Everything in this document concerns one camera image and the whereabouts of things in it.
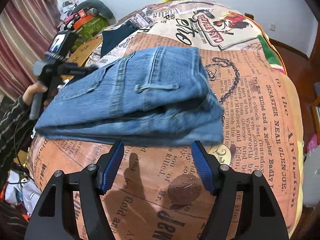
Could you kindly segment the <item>person's left hand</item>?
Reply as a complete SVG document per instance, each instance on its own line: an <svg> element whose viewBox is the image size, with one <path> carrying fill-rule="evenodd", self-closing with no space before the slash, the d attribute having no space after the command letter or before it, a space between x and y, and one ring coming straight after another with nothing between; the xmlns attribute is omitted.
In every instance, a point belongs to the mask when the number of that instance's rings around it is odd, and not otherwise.
<svg viewBox="0 0 320 240"><path fill-rule="evenodd" d="M32 104L34 95L39 93L45 93L47 90L48 88L40 83L34 83L33 85L30 85L22 96L23 108L25 110L28 110ZM46 109L48 107L48 105L51 103L51 101L57 93L57 89L51 92L47 100L45 100L43 103L43 109Z"/></svg>

